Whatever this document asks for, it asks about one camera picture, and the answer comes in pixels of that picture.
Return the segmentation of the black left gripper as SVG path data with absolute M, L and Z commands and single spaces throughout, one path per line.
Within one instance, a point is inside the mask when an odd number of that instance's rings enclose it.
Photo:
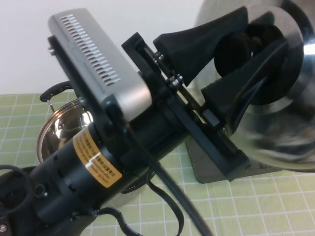
M 143 178 L 151 164 L 159 164 L 188 138 L 201 146 L 227 180 L 235 179 L 248 166 L 248 157 L 222 132 L 206 128 L 171 91 L 140 34 L 135 33 L 122 47 L 140 70 L 138 84 L 115 93 L 110 107 L 118 132 L 111 151 L 123 181 Z M 287 40 L 278 39 L 240 68 L 203 88 L 205 120 L 214 128 L 237 128 L 253 98 L 281 69 L 287 51 Z

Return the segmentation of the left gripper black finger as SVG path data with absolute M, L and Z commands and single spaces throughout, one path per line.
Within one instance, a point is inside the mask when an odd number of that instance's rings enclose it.
M 220 40 L 231 33 L 244 32 L 248 24 L 248 10 L 242 6 L 200 26 L 161 34 L 153 44 L 188 86 L 212 60 Z

